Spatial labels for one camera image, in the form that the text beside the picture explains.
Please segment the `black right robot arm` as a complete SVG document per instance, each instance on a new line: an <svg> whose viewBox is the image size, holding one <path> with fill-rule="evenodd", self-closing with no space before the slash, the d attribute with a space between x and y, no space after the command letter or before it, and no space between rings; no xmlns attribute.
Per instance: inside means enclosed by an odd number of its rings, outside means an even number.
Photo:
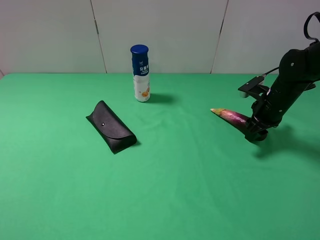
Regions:
<svg viewBox="0 0 320 240"><path fill-rule="evenodd" d="M238 88L256 99L251 106L252 116L246 122L245 139L250 142L264 140L267 129L277 127L301 94L313 89L320 80L320 43L313 43L304 50L289 50L282 57L278 72L269 88L260 85L264 75Z"/></svg>

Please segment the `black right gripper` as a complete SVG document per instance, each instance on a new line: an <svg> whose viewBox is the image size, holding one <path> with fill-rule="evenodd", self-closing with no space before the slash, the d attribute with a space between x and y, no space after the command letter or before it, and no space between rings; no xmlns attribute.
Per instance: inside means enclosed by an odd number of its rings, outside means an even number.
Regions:
<svg viewBox="0 0 320 240"><path fill-rule="evenodd" d="M303 84L273 84L269 91L266 86L254 86L251 90L256 99L252 116L247 119L245 139L261 142L268 136L266 129L277 126L284 114L304 91Z"/></svg>

